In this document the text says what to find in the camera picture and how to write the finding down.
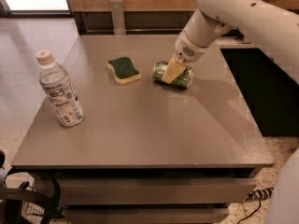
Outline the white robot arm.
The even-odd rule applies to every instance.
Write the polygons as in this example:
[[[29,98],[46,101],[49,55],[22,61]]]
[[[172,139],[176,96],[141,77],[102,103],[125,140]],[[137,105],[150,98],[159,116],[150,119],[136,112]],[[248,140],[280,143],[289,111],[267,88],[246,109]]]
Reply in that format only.
[[[196,0],[197,8],[180,32],[163,75],[171,83],[187,63],[233,28],[299,82],[299,15],[262,0]]]

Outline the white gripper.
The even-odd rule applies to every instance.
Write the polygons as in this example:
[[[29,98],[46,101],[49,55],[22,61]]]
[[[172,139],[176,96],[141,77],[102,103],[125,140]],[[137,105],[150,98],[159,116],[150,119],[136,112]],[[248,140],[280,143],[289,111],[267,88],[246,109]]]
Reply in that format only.
[[[185,63],[198,61],[206,51],[207,48],[195,46],[182,31],[175,43],[174,58],[168,63],[162,81],[167,84],[172,83],[186,69]]]

